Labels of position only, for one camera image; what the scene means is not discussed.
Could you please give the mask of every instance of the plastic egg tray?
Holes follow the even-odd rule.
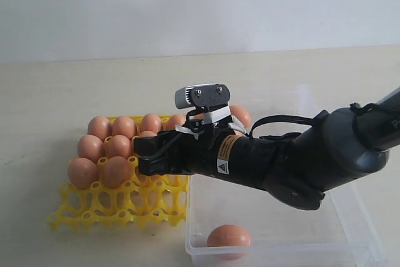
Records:
[[[170,116],[160,116],[163,128]],[[117,117],[109,117],[113,122]],[[140,131],[143,116],[131,116]],[[102,170],[108,158],[101,158],[97,165]],[[134,222],[144,228],[147,222],[167,221],[176,226],[186,219],[188,176],[143,176],[138,172],[138,159],[128,158],[133,169],[132,177],[119,188],[110,189],[100,181],[89,189],[77,189],[71,183],[60,186],[61,205],[52,213],[47,223],[56,230],[62,224],[71,229],[90,229],[99,223],[103,226],[125,226]]]

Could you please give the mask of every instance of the robotic arm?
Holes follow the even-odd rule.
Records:
[[[175,93],[178,109],[194,108],[183,126],[136,138],[139,172],[203,174],[267,191],[297,209],[316,210],[325,192],[385,167],[400,144],[400,88],[376,104],[354,103],[314,118],[275,115],[254,123],[246,136],[231,115],[223,84],[188,86]],[[195,115],[203,113],[202,119]],[[253,137],[258,126],[309,125],[303,133]]]

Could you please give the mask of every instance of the egg tray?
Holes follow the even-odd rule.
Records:
[[[160,117],[165,128],[170,116]],[[111,122],[116,118],[108,117]],[[131,118],[140,131],[143,116]],[[103,157],[97,162],[100,174],[107,160]],[[167,221],[176,226],[186,220],[188,176],[144,176],[138,172],[137,157],[131,156],[128,162],[134,172],[119,188],[105,187],[101,177],[89,189],[62,184],[59,188],[61,205],[47,219],[50,228],[56,230],[60,225],[67,225],[71,229],[90,229],[96,223],[109,227],[125,226],[129,222],[145,228],[147,222]]]

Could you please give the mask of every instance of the transparent plastic box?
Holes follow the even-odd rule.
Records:
[[[241,95],[235,95],[231,88],[231,104],[248,109],[253,122],[272,114],[313,117],[319,112],[305,85],[293,91],[265,93],[254,89]],[[268,124],[256,134],[305,129],[297,124]],[[223,224],[247,229],[252,245],[208,248],[209,233]],[[194,175],[189,185],[186,226],[186,251],[195,267],[383,267],[387,261],[356,183],[328,192],[319,210],[301,211],[267,192]],[[246,255],[236,261],[217,256],[226,253]]]

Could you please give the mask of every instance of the warning label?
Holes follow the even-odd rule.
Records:
[[[217,157],[217,171],[222,174],[229,174],[229,156],[233,144],[239,139],[240,136],[230,135],[225,138],[219,147],[218,157]]]

